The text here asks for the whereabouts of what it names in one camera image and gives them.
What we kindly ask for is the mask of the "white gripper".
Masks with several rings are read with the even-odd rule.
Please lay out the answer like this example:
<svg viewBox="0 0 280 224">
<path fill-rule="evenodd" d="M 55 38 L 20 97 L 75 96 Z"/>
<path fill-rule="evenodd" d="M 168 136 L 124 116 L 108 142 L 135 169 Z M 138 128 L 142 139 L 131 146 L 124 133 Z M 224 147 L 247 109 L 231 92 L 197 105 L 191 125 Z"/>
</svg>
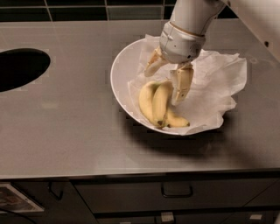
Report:
<svg viewBox="0 0 280 224">
<path fill-rule="evenodd" d="M 171 22 L 164 25 L 159 39 L 159 47 L 151 54 L 144 69 L 144 76 L 151 77 L 168 62 L 179 64 L 175 70 L 170 71 L 173 86 L 171 104 L 173 106 L 179 105 L 190 91 L 194 71 L 193 65 L 189 62 L 199 57 L 205 41 L 204 36 L 181 31 Z"/>
</svg>

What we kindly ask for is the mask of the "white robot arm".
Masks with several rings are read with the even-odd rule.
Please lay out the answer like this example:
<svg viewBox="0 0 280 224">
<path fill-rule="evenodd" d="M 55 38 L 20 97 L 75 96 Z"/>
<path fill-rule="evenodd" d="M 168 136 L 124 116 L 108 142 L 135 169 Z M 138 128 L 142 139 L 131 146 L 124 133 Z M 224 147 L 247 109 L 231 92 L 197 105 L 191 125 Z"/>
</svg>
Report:
<svg viewBox="0 0 280 224">
<path fill-rule="evenodd" d="M 146 76 L 152 76 L 166 64 L 178 66 L 172 72 L 173 105 L 186 98 L 193 78 L 192 62 L 206 43 L 208 28 L 218 18 L 240 19 L 280 60 L 280 0 L 176 0 L 144 70 Z"/>
</svg>

